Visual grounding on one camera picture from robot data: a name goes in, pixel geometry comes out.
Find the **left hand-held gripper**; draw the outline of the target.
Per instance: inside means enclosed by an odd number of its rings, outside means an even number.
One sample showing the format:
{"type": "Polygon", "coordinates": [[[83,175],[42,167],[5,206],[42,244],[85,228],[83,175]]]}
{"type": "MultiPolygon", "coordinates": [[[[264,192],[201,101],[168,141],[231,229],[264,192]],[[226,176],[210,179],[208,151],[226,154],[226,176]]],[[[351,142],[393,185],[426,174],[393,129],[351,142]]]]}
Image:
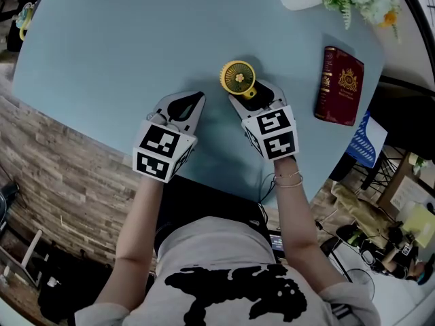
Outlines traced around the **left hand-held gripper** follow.
{"type": "Polygon", "coordinates": [[[201,91],[164,96],[142,121],[133,146],[135,172],[168,183],[188,161],[197,144],[194,136],[206,103],[201,91]],[[179,114],[167,120],[162,114],[179,114]]]}

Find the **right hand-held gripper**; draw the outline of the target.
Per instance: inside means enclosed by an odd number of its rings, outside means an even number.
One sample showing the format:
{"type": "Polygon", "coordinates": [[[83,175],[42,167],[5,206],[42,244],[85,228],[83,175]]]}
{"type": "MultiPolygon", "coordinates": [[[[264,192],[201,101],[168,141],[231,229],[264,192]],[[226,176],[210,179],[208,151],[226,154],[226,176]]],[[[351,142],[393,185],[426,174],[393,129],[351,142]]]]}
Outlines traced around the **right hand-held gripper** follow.
{"type": "Polygon", "coordinates": [[[283,90],[262,79],[267,107],[271,110],[252,117],[252,112],[243,103],[243,95],[228,94],[247,138],[256,151],[265,159],[275,161],[299,152],[296,121],[292,108],[287,104],[283,90]]]}

